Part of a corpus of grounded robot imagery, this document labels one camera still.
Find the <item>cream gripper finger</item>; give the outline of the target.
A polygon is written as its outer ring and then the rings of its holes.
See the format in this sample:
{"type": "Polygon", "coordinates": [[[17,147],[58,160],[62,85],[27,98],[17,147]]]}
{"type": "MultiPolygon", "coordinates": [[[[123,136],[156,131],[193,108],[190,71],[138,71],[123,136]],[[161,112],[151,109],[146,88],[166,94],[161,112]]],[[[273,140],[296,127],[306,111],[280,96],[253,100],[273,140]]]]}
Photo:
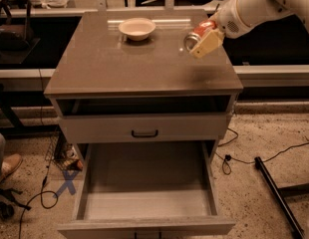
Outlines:
{"type": "Polygon", "coordinates": [[[202,58],[205,55],[213,52],[215,49],[219,48],[224,39],[224,34],[218,30],[207,31],[201,40],[193,47],[190,53],[196,58],[202,58]]]}

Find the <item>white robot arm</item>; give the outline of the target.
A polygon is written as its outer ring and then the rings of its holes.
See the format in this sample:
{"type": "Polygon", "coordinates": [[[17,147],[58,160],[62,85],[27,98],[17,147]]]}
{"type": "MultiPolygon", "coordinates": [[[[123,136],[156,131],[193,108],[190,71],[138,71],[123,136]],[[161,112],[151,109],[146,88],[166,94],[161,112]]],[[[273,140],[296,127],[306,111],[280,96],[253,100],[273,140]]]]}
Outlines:
{"type": "Polygon", "coordinates": [[[228,0],[192,32],[188,51],[196,58],[213,52],[225,38],[236,39],[260,24],[296,15],[309,34],[309,0],[228,0]]]}

